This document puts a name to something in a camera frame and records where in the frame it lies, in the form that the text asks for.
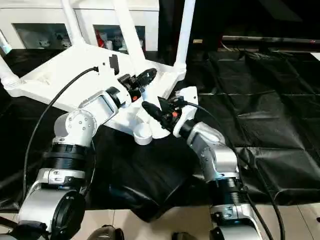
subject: black cable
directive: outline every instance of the black cable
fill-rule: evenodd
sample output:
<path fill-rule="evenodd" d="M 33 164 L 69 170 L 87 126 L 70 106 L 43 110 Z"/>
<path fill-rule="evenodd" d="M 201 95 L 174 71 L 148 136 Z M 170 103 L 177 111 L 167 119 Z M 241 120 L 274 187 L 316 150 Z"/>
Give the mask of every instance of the black cable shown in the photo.
<path fill-rule="evenodd" d="M 270 232 L 265 220 L 263 219 L 263 217 L 261 216 L 260 212 L 258 211 L 258 209 L 256 207 L 256 204 L 252 201 L 252 199 L 251 199 L 251 197 L 249 196 L 248 193 L 246 194 L 246 197 L 248 198 L 248 201 L 249 201 L 249 203 L 250 203 L 255 215 L 257 216 L 257 218 L 259 219 L 262 227 L 264 228 L 266 235 L 268 236 L 268 238 L 270 240 L 274 240 L 274 238 L 273 238 L 273 236 L 272 236 L 272 234 L 271 234 L 271 232 Z"/>
<path fill-rule="evenodd" d="M 88 194 L 92 182 L 94 181 L 95 178 L 95 174 L 96 174 L 96 166 L 97 166 L 97 154 L 96 154 L 96 147 L 95 147 L 95 143 L 93 140 L 91 140 L 91 146 L 92 146 L 92 151 L 93 151 L 93 166 L 92 166 L 92 175 L 91 175 L 91 180 L 90 183 L 88 184 L 88 186 L 86 187 L 86 189 L 83 192 L 83 197 L 86 197 L 86 195 Z"/>
<path fill-rule="evenodd" d="M 198 109 L 204 111 L 205 113 L 207 113 L 209 116 L 211 116 L 211 117 L 215 120 L 215 122 L 216 122 L 216 124 L 218 125 L 218 127 L 220 128 L 220 130 L 223 131 L 223 128 L 222 128 L 220 122 L 219 122 L 219 121 L 217 120 L 217 118 L 216 118 L 213 114 L 211 114 L 207 109 L 205 109 L 204 107 L 202 107 L 202 106 L 200 106 L 200 105 L 197 105 L 197 104 L 194 104 L 194 103 L 191 103 L 191 102 L 188 102 L 188 101 L 185 101 L 184 103 L 185 103 L 186 105 L 193 106 L 193 107 L 198 108 Z M 237 158 L 238 160 L 243 161 L 243 162 L 253 171 L 253 173 L 255 174 L 255 176 L 257 177 L 257 179 L 259 180 L 259 182 L 262 184 L 264 190 L 266 191 L 268 197 L 270 198 L 270 201 L 271 201 L 271 204 L 272 204 L 272 206 L 273 206 L 273 209 L 274 209 L 276 218 L 277 218 L 278 223 L 279 223 L 280 239 L 281 239 L 281 240 L 285 240 L 285 239 L 286 239 L 286 232 L 285 232 L 285 227 L 284 227 L 284 221 L 283 221 L 283 219 L 282 219 L 282 216 L 281 216 L 281 213 L 280 213 L 280 211 L 279 211 L 279 208 L 278 208 L 278 206 L 277 206 L 274 198 L 272 197 L 272 195 L 271 195 L 271 193 L 270 193 L 270 191 L 269 191 L 269 189 L 268 189 L 268 186 L 267 186 L 264 178 L 262 177 L 262 174 L 261 174 L 260 170 L 258 169 L 258 167 L 253 167 L 247 160 L 242 159 L 242 158 L 239 158 L 239 155 L 238 155 L 238 153 L 236 152 L 236 149 L 235 149 L 235 147 L 233 146 L 233 144 L 232 144 L 232 142 L 231 142 L 231 139 L 228 137 L 228 135 L 227 135 L 225 132 L 223 132 L 222 134 L 223 134 L 224 137 L 226 138 L 227 142 L 229 142 L 229 144 L 231 145 L 231 148 L 232 148 L 233 152 L 235 153 L 236 158 Z M 240 174 L 240 178 L 241 178 L 241 181 L 242 181 L 243 178 L 242 178 L 242 173 L 241 173 L 241 166 L 240 166 L 239 164 L 238 164 L 238 169 L 239 169 L 239 174 Z M 268 235 L 269 239 L 270 239 L 270 240 L 273 240 L 273 237 L 272 237 L 272 235 L 271 235 L 271 232 L 270 232 L 267 224 L 265 223 L 265 221 L 264 221 L 263 218 L 261 217 L 258 209 L 256 208 L 255 203 L 251 200 L 250 197 L 249 197 L 248 199 L 249 199 L 250 205 L 252 206 L 253 211 L 254 211 L 255 214 L 257 215 L 257 217 L 258 217 L 259 221 L 261 222 L 261 224 L 262 224 L 262 226 L 263 226 L 266 234 Z"/>
<path fill-rule="evenodd" d="M 25 200 L 26 195 L 27 195 L 27 172 L 28 172 L 28 157 L 29 157 L 29 152 L 30 152 L 30 148 L 31 148 L 31 144 L 32 141 L 35 137 L 35 134 L 37 132 L 37 129 L 42 121 L 42 119 L 44 118 L 45 114 L 47 113 L 47 111 L 49 110 L 49 108 L 58 100 L 58 98 L 79 78 L 81 78 L 83 75 L 91 72 L 91 71 L 96 71 L 99 72 L 99 69 L 97 66 L 91 67 L 83 72 L 81 72 L 79 75 L 77 75 L 74 79 L 72 79 L 67 85 L 65 85 L 64 88 L 61 89 L 61 91 L 59 91 L 59 93 L 52 99 L 52 101 L 48 104 L 48 106 L 46 107 L 46 109 L 43 111 L 43 113 L 41 114 L 38 122 L 36 123 L 32 135 L 29 139 L 29 143 L 26 147 L 26 151 L 25 151 L 25 156 L 24 156 L 24 165 L 23 165 L 23 187 L 22 187 L 22 202 Z"/>

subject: black tarp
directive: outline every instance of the black tarp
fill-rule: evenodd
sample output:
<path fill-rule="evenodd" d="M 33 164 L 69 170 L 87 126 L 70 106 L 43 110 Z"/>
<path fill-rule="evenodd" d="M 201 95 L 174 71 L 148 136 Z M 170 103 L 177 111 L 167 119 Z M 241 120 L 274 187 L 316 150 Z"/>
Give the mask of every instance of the black tarp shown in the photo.
<path fill-rule="evenodd" d="M 57 53 L 13 50 L 5 60 L 22 76 Z M 211 52 L 188 56 L 187 66 L 185 81 L 176 88 L 198 87 L 199 104 L 216 116 L 240 157 L 258 163 L 275 200 L 282 205 L 319 202 L 320 61 L 309 53 Z M 2 212 L 19 208 L 24 153 L 45 106 L 0 89 Z M 63 113 L 52 108 L 35 136 L 29 183 Z M 203 112 L 196 119 L 218 127 Z M 89 209 L 127 208 L 150 221 L 173 206 L 208 203 L 197 158 L 183 139 L 171 135 L 139 146 L 132 136 L 102 126 L 94 142 L 97 171 Z M 253 199 L 267 203 L 254 175 L 242 171 Z"/>

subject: white plastic part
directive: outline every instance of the white plastic part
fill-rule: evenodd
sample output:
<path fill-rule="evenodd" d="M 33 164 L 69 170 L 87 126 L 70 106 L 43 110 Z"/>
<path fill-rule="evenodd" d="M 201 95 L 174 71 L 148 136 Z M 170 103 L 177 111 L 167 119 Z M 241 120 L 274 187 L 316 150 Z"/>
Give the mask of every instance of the white plastic part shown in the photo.
<path fill-rule="evenodd" d="M 71 7 L 69 0 L 61 0 L 61 4 L 71 31 L 71 36 L 69 36 L 71 43 L 73 45 L 78 43 L 84 44 L 85 39 L 82 37 L 75 11 Z"/>
<path fill-rule="evenodd" d="M 320 61 L 320 52 L 311 52 L 311 54 Z"/>
<path fill-rule="evenodd" d="M 5 36 L 3 35 L 1 29 L 0 29 L 0 46 L 3 50 L 3 52 L 5 54 L 8 54 L 11 50 L 12 50 L 12 47 L 11 45 L 7 42 Z"/>
<path fill-rule="evenodd" d="M 10 67 L 7 65 L 7 63 L 1 56 L 0 56 L 0 79 L 4 89 L 7 90 L 9 94 L 11 94 L 10 91 L 14 90 L 16 87 L 18 87 L 21 84 L 20 78 L 11 71 Z"/>
<path fill-rule="evenodd" d="M 152 141 L 152 132 L 148 123 L 139 123 L 133 130 L 134 141 L 139 145 L 148 145 Z"/>
<path fill-rule="evenodd" d="M 75 13 L 70 7 L 68 1 L 62 0 L 65 14 L 70 21 L 70 29 L 75 36 L 81 37 Z M 133 24 L 133 20 L 128 10 L 125 0 L 113 0 L 114 8 L 118 16 L 122 34 L 126 40 L 129 55 L 120 52 L 104 49 L 89 44 L 73 44 L 71 47 L 53 57 L 49 61 L 40 65 L 29 72 L 21 79 L 12 73 L 7 64 L 0 58 L 0 78 L 1 83 L 12 97 L 26 96 L 28 98 L 48 104 L 54 96 L 76 75 L 83 70 L 93 66 L 101 66 L 101 63 L 109 63 L 109 57 L 117 55 L 120 73 L 115 76 L 114 70 L 106 64 L 107 69 L 101 68 L 101 72 L 89 72 L 75 82 L 65 93 L 56 101 L 54 107 L 71 112 L 78 108 L 79 104 L 86 98 L 92 96 L 98 91 L 106 90 L 110 85 L 117 81 L 117 78 L 124 74 L 131 76 L 137 75 L 149 68 L 156 68 L 157 75 L 150 86 L 145 89 L 143 98 L 145 101 L 153 103 L 160 107 L 158 96 L 168 98 L 177 81 L 183 80 L 186 74 L 186 68 L 175 67 L 160 64 L 157 62 L 145 60 L 145 56 L 140 46 L 140 41 Z M 142 97 L 133 102 L 129 107 L 122 108 L 119 113 L 110 119 L 105 125 L 113 129 L 133 135 L 133 130 L 144 122 L 149 124 L 152 137 L 162 138 L 169 134 L 168 131 L 161 128 L 141 107 Z"/>
<path fill-rule="evenodd" d="M 185 0 L 183 16 L 181 22 L 178 49 L 176 53 L 174 67 L 183 70 L 186 69 L 186 59 L 189 46 L 192 20 L 194 17 L 196 0 Z"/>
<path fill-rule="evenodd" d="M 197 87 L 189 86 L 186 88 L 181 89 L 175 93 L 176 96 L 183 96 L 184 100 L 198 105 L 198 94 L 197 94 Z M 186 105 L 182 108 L 182 114 L 179 121 L 176 123 L 173 129 L 173 135 L 177 138 L 181 137 L 179 132 L 183 124 L 187 120 L 192 120 L 195 118 L 197 108 L 194 106 Z"/>
<path fill-rule="evenodd" d="M 147 64 L 134 21 L 126 0 L 113 0 L 114 10 L 119 21 L 126 48 L 131 58 L 135 74 L 139 75 L 151 66 Z"/>
<path fill-rule="evenodd" d="M 108 81 L 106 81 L 106 89 L 114 87 L 120 91 L 118 94 L 118 98 L 120 102 L 124 102 L 124 108 L 127 108 L 131 105 L 131 96 L 129 95 L 126 88 L 118 81 L 118 79 L 115 77 L 115 71 L 113 68 L 110 68 L 110 63 L 104 62 L 98 66 L 99 68 L 99 77 L 101 78 L 101 81 L 104 81 L 106 78 L 108 78 Z"/>

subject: glass cabinet door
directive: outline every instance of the glass cabinet door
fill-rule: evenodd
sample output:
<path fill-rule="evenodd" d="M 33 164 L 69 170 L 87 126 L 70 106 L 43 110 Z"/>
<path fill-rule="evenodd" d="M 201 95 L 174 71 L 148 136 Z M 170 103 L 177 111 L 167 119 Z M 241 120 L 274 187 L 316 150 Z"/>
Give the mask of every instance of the glass cabinet door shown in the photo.
<path fill-rule="evenodd" d="M 101 48 L 128 53 L 127 46 L 118 25 L 93 25 L 97 45 Z M 140 46 L 146 49 L 145 26 L 135 26 L 140 40 Z"/>
<path fill-rule="evenodd" d="M 13 23 L 26 49 L 67 49 L 71 41 L 63 23 Z"/>

